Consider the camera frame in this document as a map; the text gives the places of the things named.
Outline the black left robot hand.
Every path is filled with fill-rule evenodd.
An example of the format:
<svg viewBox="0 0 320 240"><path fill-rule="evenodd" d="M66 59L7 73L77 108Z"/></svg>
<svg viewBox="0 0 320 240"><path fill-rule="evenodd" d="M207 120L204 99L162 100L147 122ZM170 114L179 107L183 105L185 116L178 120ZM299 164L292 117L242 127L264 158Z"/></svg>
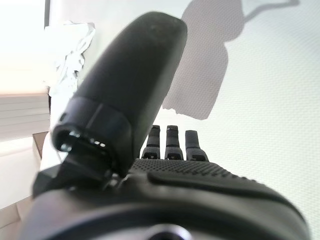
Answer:
<svg viewBox="0 0 320 240"><path fill-rule="evenodd" d="M154 120L187 40L162 12L130 23L101 55L51 131L64 161L40 171L21 240L309 240L278 192L212 163L198 134Z"/></svg>

